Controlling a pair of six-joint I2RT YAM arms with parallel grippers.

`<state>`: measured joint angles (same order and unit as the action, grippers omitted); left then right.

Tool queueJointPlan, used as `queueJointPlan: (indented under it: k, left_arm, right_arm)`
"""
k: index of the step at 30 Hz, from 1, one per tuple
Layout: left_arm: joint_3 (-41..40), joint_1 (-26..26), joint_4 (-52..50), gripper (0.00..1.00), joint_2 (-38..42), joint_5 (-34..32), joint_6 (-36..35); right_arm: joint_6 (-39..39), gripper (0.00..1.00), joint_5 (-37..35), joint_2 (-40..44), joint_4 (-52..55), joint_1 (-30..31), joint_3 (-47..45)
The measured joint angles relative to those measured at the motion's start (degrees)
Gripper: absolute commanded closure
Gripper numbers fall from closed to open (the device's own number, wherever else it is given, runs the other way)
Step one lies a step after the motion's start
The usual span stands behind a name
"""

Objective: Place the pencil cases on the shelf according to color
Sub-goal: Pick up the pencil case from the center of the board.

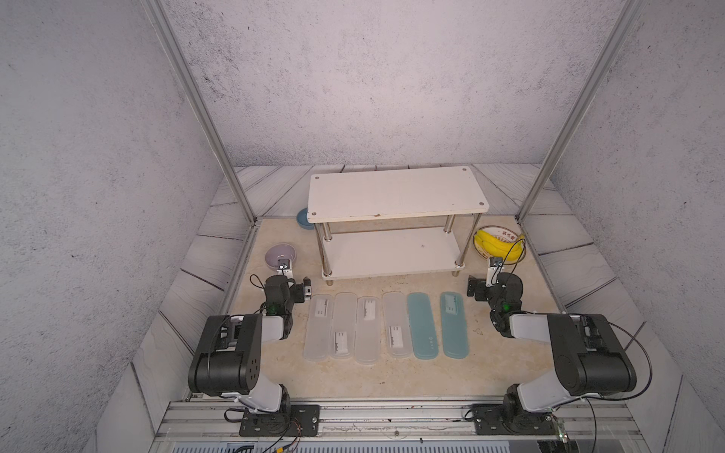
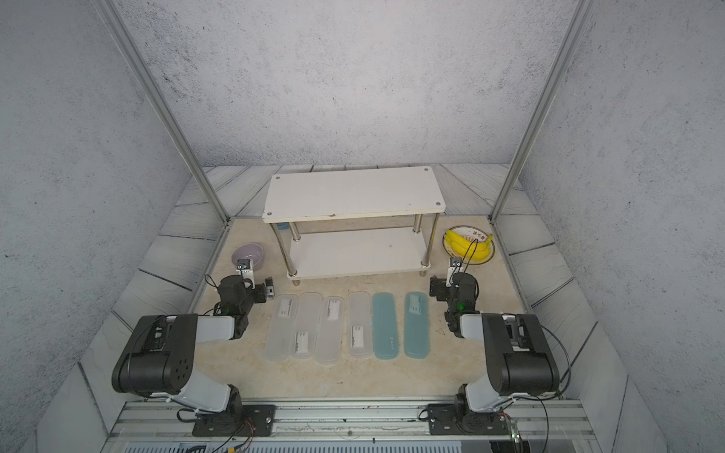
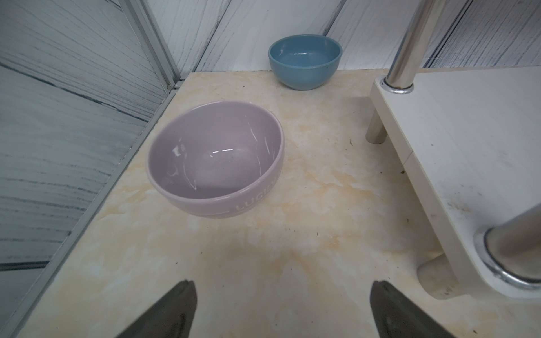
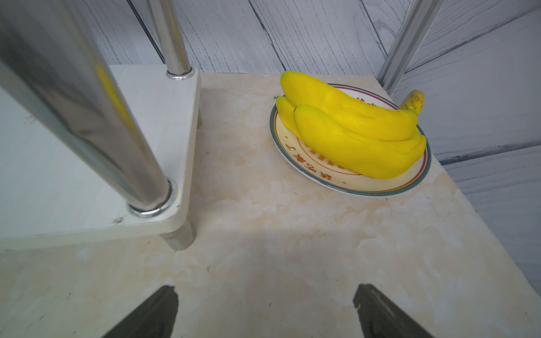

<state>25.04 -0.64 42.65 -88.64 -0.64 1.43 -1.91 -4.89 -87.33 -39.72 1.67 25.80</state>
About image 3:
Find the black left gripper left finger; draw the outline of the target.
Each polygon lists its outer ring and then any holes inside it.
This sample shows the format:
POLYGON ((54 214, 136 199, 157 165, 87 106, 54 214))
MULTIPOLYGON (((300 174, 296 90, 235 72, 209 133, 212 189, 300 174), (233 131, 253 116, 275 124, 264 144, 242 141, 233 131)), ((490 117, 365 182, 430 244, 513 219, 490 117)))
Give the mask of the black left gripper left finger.
POLYGON ((189 337, 197 309, 193 281, 180 281, 117 337, 189 337))

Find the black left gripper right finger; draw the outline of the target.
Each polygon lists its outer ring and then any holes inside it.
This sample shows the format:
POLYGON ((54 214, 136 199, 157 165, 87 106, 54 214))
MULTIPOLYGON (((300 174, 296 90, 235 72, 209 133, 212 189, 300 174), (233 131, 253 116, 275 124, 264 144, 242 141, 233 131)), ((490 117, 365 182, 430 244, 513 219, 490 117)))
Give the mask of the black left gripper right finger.
POLYGON ((370 305, 380 337, 454 337, 389 282, 373 282, 370 305))

